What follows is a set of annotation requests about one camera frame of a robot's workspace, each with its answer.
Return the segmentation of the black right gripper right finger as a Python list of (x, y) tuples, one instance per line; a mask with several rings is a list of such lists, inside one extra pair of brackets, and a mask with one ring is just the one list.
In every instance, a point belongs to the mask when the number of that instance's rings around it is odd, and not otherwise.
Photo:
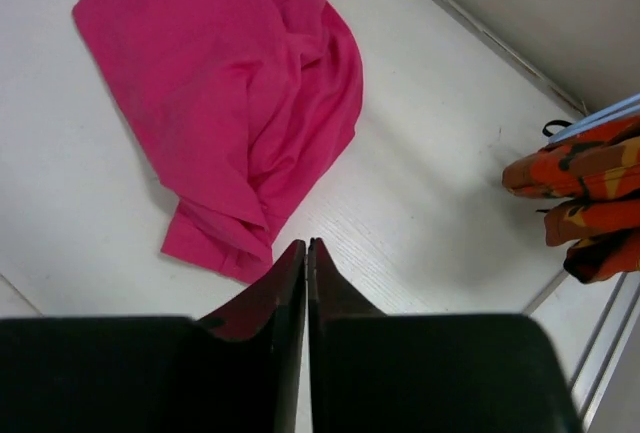
[(338, 271), (320, 238), (309, 246), (307, 284), (313, 430), (384, 430), (394, 421), (393, 390), (366, 342), (385, 314)]

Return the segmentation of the pink trousers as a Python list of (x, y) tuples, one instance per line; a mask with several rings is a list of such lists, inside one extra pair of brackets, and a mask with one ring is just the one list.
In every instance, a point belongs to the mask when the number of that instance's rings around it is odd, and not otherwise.
[(363, 65), (328, 0), (80, 0), (72, 15), (178, 204), (162, 252), (253, 283), (349, 145)]

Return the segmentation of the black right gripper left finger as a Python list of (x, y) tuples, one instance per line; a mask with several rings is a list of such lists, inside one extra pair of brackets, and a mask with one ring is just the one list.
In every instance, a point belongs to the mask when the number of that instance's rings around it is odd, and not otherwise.
[(306, 318), (306, 245), (199, 320), (213, 337), (213, 407), (228, 432), (293, 432)]

